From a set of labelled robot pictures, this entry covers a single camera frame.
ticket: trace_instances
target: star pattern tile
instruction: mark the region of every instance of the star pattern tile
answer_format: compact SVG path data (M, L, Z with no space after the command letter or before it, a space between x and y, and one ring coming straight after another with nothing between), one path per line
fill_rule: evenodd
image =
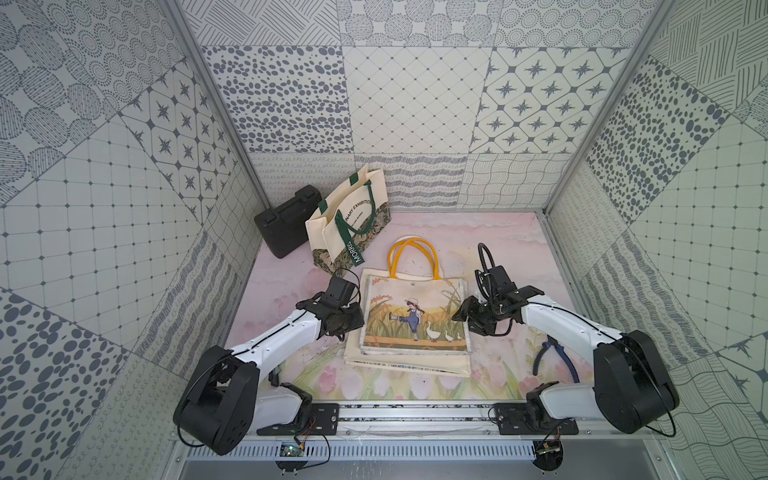
M186 60L119 114L201 224L230 176L235 153Z
M628 48L494 48L470 151L572 154Z

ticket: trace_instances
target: bag handle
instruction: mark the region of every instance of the bag handle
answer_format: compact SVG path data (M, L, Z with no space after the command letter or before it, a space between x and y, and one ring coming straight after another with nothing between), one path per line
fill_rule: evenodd
M423 243L429 249L432 251L432 255L430 255L430 252L427 251L426 248L419 245L420 243ZM408 247L416 247L419 250L424 253L427 258L429 259L430 265L432 265L432 279L433 280L441 280L440 278L440 264L437 259L437 252L435 251L435 248L432 246L430 242L427 240L424 240L421 237L411 237L405 240L401 240L399 242L396 242L394 245L392 245L392 248L389 249L389 255L387 256L387 263L389 264L389 278L397 278L397 264L400 261L400 255L402 255L402 251ZM397 250L397 254L395 255L395 259L390 263L389 258L392 256L392 252L395 250L395 248L399 247Z
M371 199L371 216L366 222L365 225L360 228L360 230L357 230L352 225L348 224L346 220L344 220L344 216L341 214L339 210L336 211L336 215L334 217L334 220L336 221L336 228L339 229L339 235L341 235L341 239L344 240L344 245L346 247L346 251L349 254L349 258L352 259L352 263L354 266L358 266L361 263L365 262L365 260L362 258L362 254L360 253L360 249L355 245L355 242L352 240L352 235L349 235L349 232L352 231L353 233L356 233L358 235L365 235L371 229L373 228L373 222L376 219L376 202L373 200L373 188L371 188L371 181L368 180L363 184L364 186L368 187L368 195Z

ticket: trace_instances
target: black plastic case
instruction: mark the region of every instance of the black plastic case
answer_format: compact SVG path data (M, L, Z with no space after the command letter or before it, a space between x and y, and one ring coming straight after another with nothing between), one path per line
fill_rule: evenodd
M309 239L304 222L322 199L319 190L307 185L286 203L256 215L256 226L275 257L283 258Z

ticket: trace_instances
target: metal grille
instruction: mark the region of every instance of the metal grille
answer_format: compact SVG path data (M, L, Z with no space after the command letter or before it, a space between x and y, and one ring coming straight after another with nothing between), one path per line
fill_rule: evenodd
M533 460L526 440L336 440L329 439L331 460ZM328 458L325 440L307 441L303 457L279 457L280 440L247 440L219 456L210 449L190 451L188 460L316 461Z

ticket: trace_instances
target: green bag strap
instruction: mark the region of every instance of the green bag strap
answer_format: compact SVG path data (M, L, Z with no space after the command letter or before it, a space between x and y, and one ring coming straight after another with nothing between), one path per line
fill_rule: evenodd
M354 240L352 240L352 235L349 235L349 232L352 231L358 235L364 235L371 231L373 228L373 221L376 219L376 202L373 200L373 189L371 188L371 181L368 180L364 183L364 185L368 187L368 195L371 199L371 217L368 219L368 222L366 222L366 224L363 225L360 230L357 230L344 220L344 217L338 210L336 211L336 217L334 219L336 221L336 227L339 229L339 235L341 235L342 240L344 240L347 253L349 254L349 258L352 259L354 266L360 265L361 263L365 262L365 260L362 258L360 249L357 247L357 245L355 245Z

